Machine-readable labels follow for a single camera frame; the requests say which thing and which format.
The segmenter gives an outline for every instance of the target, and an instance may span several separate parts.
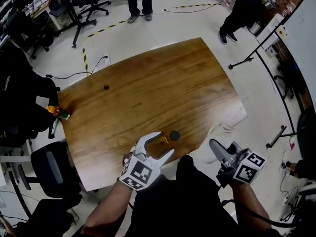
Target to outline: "whiteboard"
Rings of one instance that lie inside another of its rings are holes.
[[[316,0],[303,0],[279,35],[305,79],[316,108]]]

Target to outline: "orange bottle cap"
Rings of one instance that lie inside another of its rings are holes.
[[[47,106],[46,109],[50,112],[50,113],[54,113],[55,111],[55,107],[54,106]]]

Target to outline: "tile floor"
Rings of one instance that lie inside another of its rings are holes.
[[[71,48],[76,32],[76,29],[72,28],[54,40],[49,52],[46,53],[40,50],[37,54],[37,59],[32,61],[32,65],[38,71],[37,73],[66,77],[76,72],[84,72],[82,48],[86,50],[89,71],[92,71],[98,60],[105,53],[109,53],[111,64],[113,64],[160,46],[197,37],[203,38],[227,73],[248,113],[248,117],[235,127],[237,131],[236,141],[242,147],[250,147],[269,159],[264,170],[252,186],[270,217],[278,220],[284,207],[284,195],[279,190],[284,172],[279,165],[283,152],[290,152],[288,138],[280,139],[272,149],[266,150],[265,145],[271,142],[282,124],[288,127],[286,132],[290,132],[289,121],[273,82],[258,57],[255,56],[252,62],[242,64],[233,70],[228,69],[230,63],[241,61],[258,45],[255,37],[245,28],[236,32],[237,43],[228,41],[227,45],[222,45],[219,42],[217,37],[218,29],[230,13],[225,5],[217,5],[196,13],[176,14],[163,11],[167,9],[175,12],[190,12],[204,7],[181,9],[175,9],[174,7],[217,3],[219,0],[153,0],[154,15],[152,22],[145,22],[143,18],[139,18],[132,25],[127,23],[119,24],[85,39],[89,34],[129,17],[127,0],[111,1],[112,4],[107,7],[110,15],[106,17],[103,12],[94,13],[91,19],[97,19],[98,23],[96,26],[87,26],[81,31],[76,49]],[[263,50],[260,50],[260,52],[269,68],[276,74],[275,60],[269,59]],[[97,69],[102,67],[104,67],[104,61],[100,62]],[[84,77],[85,74],[81,74],[69,79],[54,79],[54,81],[57,86],[63,89]],[[296,126],[300,113],[297,102],[295,99],[286,99],[286,101]],[[55,136],[57,141],[65,139],[60,123],[57,124]],[[51,140],[47,139],[47,131],[45,131],[32,141],[32,150],[35,151],[51,142]],[[300,158],[298,146],[289,153],[289,158],[292,161]],[[23,165],[28,175],[34,175],[29,164]],[[196,165],[198,169],[215,179],[219,169],[218,162],[211,165],[196,162]],[[168,178],[174,178],[175,170],[176,162],[167,165],[163,172]],[[302,182],[286,176],[282,189],[290,192],[296,185],[302,185]],[[46,198],[39,185],[33,184],[30,191],[27,191],[21,183],[19,187],[24,195],[31,196],[37,200]],[[93,192],[82,192],[83,199],[74,208],[79,220],[64,236],[71,236],[85,222],[89,213],[109,189],[110,187],[105,187],[96,194]],[[1,187],[0,190],[13,191],[13,188],[8,183],[7,186]],[[1,209],[2,213],[8,216],[26,218],[17,197],[14,194],[1,191],[0,194],[7,204],[7,208]],[[228,199],[232,197],[232,191],[229,188],[225,188],[220,191],[219,195],[221,199]],[[29,197],[25,197],[25,201],[31,212],[38,203]],[[235,210],[231,204],[227,205],[226,209],[230,213],[234,213]],[[128,208],[125,220],[117,234],[118,237],[124,236],[127,231],[130,216],[131,209]],[[16,224],[17,221],[12,219],[10,222]]]

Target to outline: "whiteboard stand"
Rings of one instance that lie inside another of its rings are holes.
[[[280,29],[284,28],[283,25],[284,25],[284,24],[289,20],[289,18],[295,13],[295,11],[297,10],[297,8],[301,5],[301,3],[302,3],[303,1],[304,1],[304,0],[301,0],[301,1],[299,2],[299,4],[296,6],[296,8],[294,9],[294,11],[293,11],[290,15],[285,16],[285,18],[284,18],[284,19],[273,29],[273,31],[256,47],[256,49],[253,50],[253,52],[251,52],[251,54],[249,54],[249,55],[247,56],[247,58],[245,58],[245,59],[244,59],[243,61],[241,61],[241,62],[238,62],[238,63],[235,63],[235,64],[230,64],[230,65],[228,66],[228,68],[229,68],[230,70],[232,70],[234,67],[236,67],[236,66],[238,66],[238,65],[240,65],[240,64],[243,64],[243,63],[245,63],[245,62],[251,62],[251,61],[253,60],[252,55],[253,55],[254,53],[256,53],[256,54],[258,55],[259,59],[261,60],[261,62],[263,63],[263,65],[265,66],[266,70],[268,71],[268,73],[269,73],[269,75],[270,75],[270,77],[271,77],[273,83],[274,83],[275,86],[276,86],[276,89],[277,89],[277,91],[278,91],[278,93],[279,93],[279,95],[280,95],[280,97],[281,97],[281,100],[282,100],[282,102],[283,102],[283,105],[284,105],[284,107],[285,107],[285,110],[286,110],[288,119],[289,119],[289,121],[290,121],[292,133],[290,133],[290,134],[284,134],[284,135],[283,135],[283,132],[285,131],[286,126],[282,125],[282,126],[281,126],[281,130],[280,130],[280,132],[277,134],[277,136],[273,139],[273,141],[272,141],[271,143],[268,143],[268,144],[266,145],[267,149],[273,147],[273,145],[277,142],[277,140],[278,140],[280,137],[286,137],[286,136],[296,135],[297,132],[295,132],[295,129],[294,129],[294,125],[293,125],[293,122],[292,122],[292,118],[291,118],[290,112],[289,112],[289,110],[288,110],[288,107],[287,107],[287,105],[286,105],[285,100],[283,99],[283,95],[282,95],[282,93],[281,93],[281,91],[280,91],[280,88],[279,88],[279,86],[278,86],[276,80],[274,79],[274,76],[272,75],[270,69],[268,68],[267,64],[264,62],[264,60],[262,59],[261,55],[259,54],[258,49],[259,49],[274,33],[275,33],[275,34],[277,35],[277,37],[282,41],[282,43],[284,44],[284,46],[286,46],[286,44],[283,42],[282,38],[280,37],[280,35],[279,35],[278,33],[280,33]],[[296,91],[294,91],[294,93],[295,93],[296,99],[297,99],[298,101],[300,101],[300,100],[299,100],[299,95],[298,95],[298,93],[297,93]]]

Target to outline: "wood grain tabletop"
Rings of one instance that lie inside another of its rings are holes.
[[[175,160],[198,148],[213,123],[234,126],[247,117],[201,38],[115,63],[62,90],[58,98],[72,114],[63,127],[87,191],[113,184],[122,170],[122,156],[143,135],[179,131],[177,142],[155,144],[148,151],[159,157],[172,146]]]

